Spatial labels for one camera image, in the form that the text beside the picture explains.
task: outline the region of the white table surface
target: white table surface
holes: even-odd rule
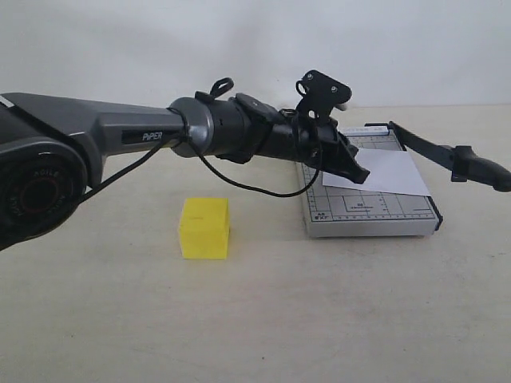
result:
[[[511,107],[352,109],[511,168]],[[511,381],[511,195],[412,153],[445,222],[422,239],[310,240],[299,198],[166,150],[0,256],[1,382]],[[109,159],[106,175],[140,154]],[[295,166],[213,161],[290,192]],[[226,261],[185,261],[184,199],[228,197]]]

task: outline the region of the sheet of paper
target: sheet of paper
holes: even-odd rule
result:
[[[364,184],[354,184],[345,178],[323,173],[323,186],[430,196],[408,152],[360,148],[355,159],[360,166],[370,171]]]

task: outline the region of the yellow block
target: yellow block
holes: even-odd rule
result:
[[[226,259],[230,222],[226,198],[187,198],[180,219],[185,259]]]

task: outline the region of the white wall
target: white wall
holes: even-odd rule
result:
[[[0,92],[167,105],[233,77],[294,106],[319,69],[352,105],[511,102],[504,0],[2,0]]]

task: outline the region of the black handle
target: black handle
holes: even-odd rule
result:
[[[453,149],[454,165],[451,181],[472,180],[487,184],[497,192],[511,192],[511,172],[501,165],[477,156],[470,146]]]

